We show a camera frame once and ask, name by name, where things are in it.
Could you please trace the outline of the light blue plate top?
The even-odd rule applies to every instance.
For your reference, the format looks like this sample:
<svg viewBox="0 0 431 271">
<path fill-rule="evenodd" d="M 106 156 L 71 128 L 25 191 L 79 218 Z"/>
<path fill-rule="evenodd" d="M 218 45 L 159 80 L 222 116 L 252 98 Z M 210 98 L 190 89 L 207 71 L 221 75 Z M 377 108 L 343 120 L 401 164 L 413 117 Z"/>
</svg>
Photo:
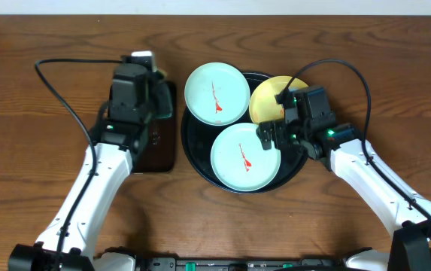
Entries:
<svg viewBox="0 0 431 271">
<path fill-rule="evenodd" d="M 210 62 L 190 74 L 184 98 L 196 119 L 212 126 L 225 126 L 236 122 L 248 110 L 250 87 L 234 66 Z"/>
</svg>

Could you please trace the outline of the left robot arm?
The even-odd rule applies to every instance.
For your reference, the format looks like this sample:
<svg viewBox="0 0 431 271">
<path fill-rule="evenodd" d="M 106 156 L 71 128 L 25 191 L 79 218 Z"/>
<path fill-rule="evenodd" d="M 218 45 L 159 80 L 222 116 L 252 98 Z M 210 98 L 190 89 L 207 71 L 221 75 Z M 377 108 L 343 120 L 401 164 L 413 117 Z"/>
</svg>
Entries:
<svg viewBox="0 0 431 271">
<path fill-rule="evenodd" d="M 9 270 L 135 270 L 136 258 L 121 251 L 95 256 L 100 229 L 121 184 L 133 173 L 155 119 L 173 114 L 165 77 L 151 56 L 117 62 L 110 98 L 96 124 L 84 129 L 89 146 L 68 196 L 33 245 L 18 244 Z"/>
</svg>

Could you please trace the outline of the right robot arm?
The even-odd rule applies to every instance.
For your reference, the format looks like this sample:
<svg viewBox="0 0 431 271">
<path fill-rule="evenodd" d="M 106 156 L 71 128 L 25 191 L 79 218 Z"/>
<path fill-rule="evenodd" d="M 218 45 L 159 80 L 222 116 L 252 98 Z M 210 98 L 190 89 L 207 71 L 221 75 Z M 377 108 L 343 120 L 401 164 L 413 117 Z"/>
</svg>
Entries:
<svg viewBox="0 0 431 271">
<path fill-rule="evenodd" d="M 249 112 L 263 149 L 293 148 L 321 162 L 390 234 L 390 252 L 364 248 L 343 258 L 341 270 L 431 270 L 431 201 L 406 184 L 356 127 L 336 120 L 324 88 L 257 90 Z"/>
</svg>

